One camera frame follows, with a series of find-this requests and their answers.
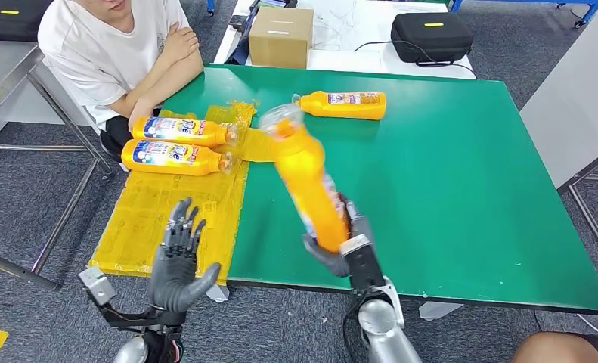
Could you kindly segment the person's right hand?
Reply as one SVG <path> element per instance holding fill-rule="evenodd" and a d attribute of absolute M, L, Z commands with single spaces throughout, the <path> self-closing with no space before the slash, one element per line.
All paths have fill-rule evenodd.
<path fill-rule="evenodd" d="M 196 33 L 189 27 L 180 27 L 176 22 L 169 27 L 166 36 L 162 56 L 168 65 L 192 55 L 198 49 L 198 38 Z"/>

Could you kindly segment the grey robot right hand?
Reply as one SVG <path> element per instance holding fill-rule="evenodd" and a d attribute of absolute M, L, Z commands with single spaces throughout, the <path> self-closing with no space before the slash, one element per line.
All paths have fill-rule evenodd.
<path fill-rule="evenodd" d="M 373 245 L 373 232 L 371 231 L 370 223 L 367 218 L 359 213 L 356 205 L 343 193 L 339 191 L 338 195 L 341 201 L 345 204 L 345 217 L 350 221 L 349 229 L 351 236 L 355 237 L 363 234 L 370 241 L 370 244 Z M 331 253 L 320 247 L 317 241 L 307 233 L 302 235 L 302 242 L 305 250 L 319 261 L 320 264 L 324 265 L 332 275 L 339 278 L 350 275 L 349 265 L 339 253 Z"/>

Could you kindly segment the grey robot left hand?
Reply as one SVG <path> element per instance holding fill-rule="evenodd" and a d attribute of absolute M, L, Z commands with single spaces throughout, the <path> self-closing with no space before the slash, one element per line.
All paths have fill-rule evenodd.
<path fill-rule="evenodd" d="M 199 208 L 190 197 L 178 201 L 166 221 L 150 276 L 150 301 L 168 312 L 185 313 L 215 285 L 221 264 L 211 263 L 197 277 L 197 251 L 206 220 L 196 222 Z"/>

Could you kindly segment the person's left hand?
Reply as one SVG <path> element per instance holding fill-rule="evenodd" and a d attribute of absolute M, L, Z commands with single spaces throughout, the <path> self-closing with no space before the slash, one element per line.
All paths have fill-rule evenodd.
<path fill-rule="evenodd" d="M 142 117 L 153 116 L 154 109 L 157 106 L 158 103 L 147 97 L 138 99 L 129 116 L 129 128 L 131 129 L 138 119 Z"/>

